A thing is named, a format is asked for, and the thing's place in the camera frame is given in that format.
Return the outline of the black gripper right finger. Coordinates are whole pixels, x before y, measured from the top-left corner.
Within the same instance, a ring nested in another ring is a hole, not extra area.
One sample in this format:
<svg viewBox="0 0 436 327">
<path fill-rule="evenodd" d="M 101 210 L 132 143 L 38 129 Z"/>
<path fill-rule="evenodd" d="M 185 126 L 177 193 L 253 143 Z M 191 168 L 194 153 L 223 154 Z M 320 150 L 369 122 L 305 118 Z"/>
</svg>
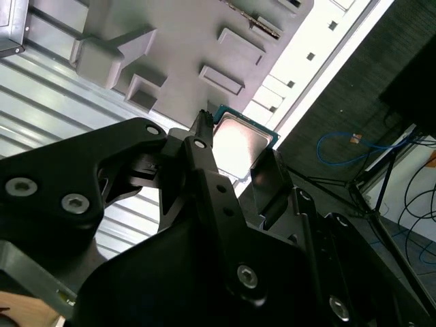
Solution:
<svg viewBox="0 0 436 327">
<path fill-rule="evenodd" d="M 319 301 L 333 326 L 434 326 L 435 301 L 395 245 L 379 217 L 370 221 L 402 272 L 403 285 L 348 218 L 321 216 L 314 199 L 295 186 L 281 155 L 262 151 L 251 167 L 262 230 L 305 253 Z"/>
</svg>

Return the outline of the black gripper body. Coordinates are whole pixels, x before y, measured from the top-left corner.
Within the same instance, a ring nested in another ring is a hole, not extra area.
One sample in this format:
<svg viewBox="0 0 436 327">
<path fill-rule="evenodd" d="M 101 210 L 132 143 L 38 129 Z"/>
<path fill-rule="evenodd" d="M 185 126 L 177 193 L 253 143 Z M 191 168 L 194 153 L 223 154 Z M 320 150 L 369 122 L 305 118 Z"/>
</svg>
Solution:
<svg viewBox="0 0 436 327">
<path fill-rule="evenodd" d="M 286 240 L 254 228 L 238 244 L 266 299 L 255 307 L 232 294 L 221 264 L 190 221 L 116 256 L 81 287 L 75 326 L 325 326 L 307 260 Z"/>
</svg>

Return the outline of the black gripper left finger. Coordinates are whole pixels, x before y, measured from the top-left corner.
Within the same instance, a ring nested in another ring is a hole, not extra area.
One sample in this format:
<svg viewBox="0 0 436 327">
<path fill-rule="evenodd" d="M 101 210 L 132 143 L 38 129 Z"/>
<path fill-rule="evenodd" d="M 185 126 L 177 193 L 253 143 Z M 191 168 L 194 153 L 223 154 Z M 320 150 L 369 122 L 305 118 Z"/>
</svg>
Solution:
<svg viewBox="0 0 436 327">
<path fill-rule="evenodd" d="M 185 221 L 200 229 L 229 291 L 255 307 L 265 287 L 249 266 L 247 224 L 212 154 L 213 118 L 169 136 L 135 118 L 1 161 L 1 238 L 50 264 L 85 252 L 104 211 L 142 187 L 159 190 L 159 233 Z"/>
</svg>

